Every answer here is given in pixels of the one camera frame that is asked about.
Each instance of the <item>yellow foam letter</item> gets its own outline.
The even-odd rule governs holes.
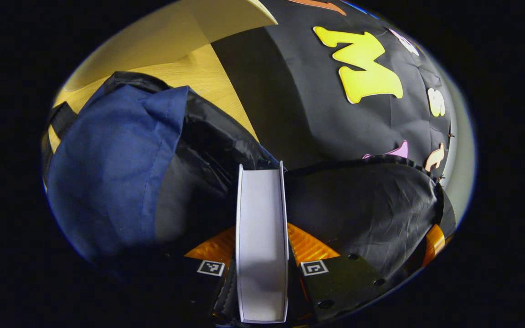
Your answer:
[[[354,71],[349,67],[340,67],[340,79],[350,103],[357,104],[362,97],[384,93],[402,98],[402,84],[398,75],[374,62],[385,52],[377,38],[367,32],[357,35],[329,31],[320,26],[313,27],[313,31],[323,44],[332,48],[338,43],[351,43],[333,54],[333,58],[338,61],[364,69]]]
[[[427,90],[427,94],[429,95],[429,106],[431,106],[431,114],[433,114],[433,116],[435,117],[439,115],[444,116],[444,99],[443,95],[441,94],[441,91],[430,88]]]

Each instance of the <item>black fabric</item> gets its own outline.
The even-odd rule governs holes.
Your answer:
[[[425,259],[425,254],[427,253],[427,239],[423,238],[420,243],[418,243],[415,250],[408,257],[406,262],[400,266],[396,272],[388,276],[388,282],[392,286],[398,286],[406,279],[408,279],[412,274],[417,272],[422,268],[422,262]]]
[[[158,239],[190,251],[233,226],[239,164],[246,170],[278,168],[242,125],[204,98],[188,95],[181,138],[159,191]]]
[[[439,195],[443,198],[443,218],[439,222],[439,228],[443,231],[444,237],[448,238],[453,236],[455,230],[457,230],[457,221],[455,213],[453,211],[453,205],[451,200],[448,199],[447,193],[443,189],[443,193]]]
[[[409,143],[408,158],[424,165],[444,143],[450,146],[453,102],[437,64],[402,31],[395,31],[419,49],[411,54],[375,19],[345,4],[346,16],[333,10],[283,0],[262,0],[278,25],[237,33],[212,43],[261,143],[289,168],[322,160],[352,160],[380,155]],[[350,104],[338,75],[346,65],[332,55],[348,46],[331,48],[312,31],[371,33],[385,48],[375,62],[392,70],[402,82],[404,96],[373,95]],[[442,92],[446,114],[434,118],[427,89]],[[444,170],[445,160],[436,175]]]
[[[388,279],[443,215],[440,186],[399,156],[321,164],[285,175],[288,221]]]

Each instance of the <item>white paper divider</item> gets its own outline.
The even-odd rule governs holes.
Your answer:
[[[278,170],[244,170],[240,165],[236,275],[242,322],[285,322],[288,251],[283,162]]]

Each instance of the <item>qr-like tag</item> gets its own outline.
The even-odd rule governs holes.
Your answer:
[[[198,273],[210,274],[212,276],[221,276],[224,272],[224,263],[214,261],[202,261]]]
[[[314,274],[322,274],[329,272],[325,267],[323,261],[301,262],[301,269],[304,276],[313,276]]]

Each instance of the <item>wooden surface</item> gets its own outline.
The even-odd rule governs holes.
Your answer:
[[[163,6],[110,37],[64,84],[69,91],[137,67],[175,62],[205,44],[275,25],[258,0],[180,0]]]
[[[181,60],[134,68],[129,72],[153,75],[172,87],[189,85],[198,95],[232,116],[258,140],[234,87],[210,44],[190,52]],[[78,114],[86,101],[106,79],[108,76],[75,91],[65,91],[62,88],[54,100],[54,106],[65,101]]]

